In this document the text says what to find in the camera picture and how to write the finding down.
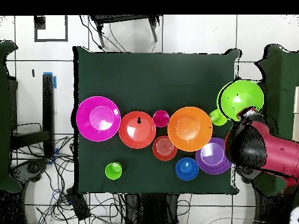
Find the pink bowl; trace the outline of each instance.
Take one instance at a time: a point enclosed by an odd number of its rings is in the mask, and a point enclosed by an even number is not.
[[[83,137],[102,142],[113,137],[119,130],[120,112],[108,98],[93,96],[79,105],[76,122]]]
[[[164,127],[168,125],[169,115],[166,111],[159,110],[155,112],[152,120],[157,127]]]

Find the blue bowl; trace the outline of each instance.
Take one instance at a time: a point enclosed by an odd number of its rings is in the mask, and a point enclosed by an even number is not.
[[[193,180],[199,173],[199,165],[192,158],[182,158],[177,162],[175,172],[181,180]]]

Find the green cloth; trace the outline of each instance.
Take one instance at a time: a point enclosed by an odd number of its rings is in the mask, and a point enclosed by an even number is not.
[[[22,187],[8,173],[11,164],[11,100],[9,98],[8,74],[6,71],[6,56],[16,50],[10,41],[0,40],[0,190],[11,193],[19,192]]]
[[[79,102],[104,96],[116,103],[121,116],[141,110],[153,115],[165,110],[171,116],[185,106],[207,114],[216,108],[219,90],[234,80],[234,62],[239,50],[222,54],[125,54],[78,50]],[[225,138],[232,123],[213,126],[213,137]],[[167,135],[157,128],[156,138]],[[231,186],[231,169],[220,175],[199,171],[191,181],[179,179],[176,162],[195,159],[195,152],[179,150],[168,162],[158,160],[152,144],[131,149],[118,133],[104,142],[92,142],[79,134],[79,192],[110,193],[207,193],[236,194]],[[120,162],[121,177],[109,180],[105,167]]]
[[[270,133],[276,137],[292,140],[294,121],[295,87],[299,86],[299,54],[283,51],[272,44],[267,47],[260,67],[263,81],[259,83],[265,94],[262,113],[270,127]],[[285,188],[285,181],[275,175],[261,174],[255,185],[265,195],[275,195]]]

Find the lime green bowl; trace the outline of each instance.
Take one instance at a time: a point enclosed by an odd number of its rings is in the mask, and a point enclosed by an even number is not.
[[[224,125],[227,122],[226,116],[223,115],[223,113],[219,109],[215,109],[210,114],[210,119],[212,123],[216,126]]]
[[[239,121],[237,114],[245,108],[255,107],[260,111],[264,94],[258,84],[251,80],[236,80],[226,84],[217,96],[217,108],[230,119]]]
[[[122,172],[121,164],[119,162],[112,162],[105,168],[105,175],[111,180],[117,180]]]

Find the purple bowl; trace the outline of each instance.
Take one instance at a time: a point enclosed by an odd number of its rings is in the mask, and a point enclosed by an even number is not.
[[[155,112],[152,120],[157,127],[164,127],[168,125],[169,115],[166,111],[159,110]]]
[[[108,98],[93,96],[79,105],[76,122],[83,137],[102,142],[113,137],[119,130],[120,112]]]
[[[208,144],[196,151],[196,161],[202,171],[208,174],[221,174],[231,167],[221,138],[211,138]]]

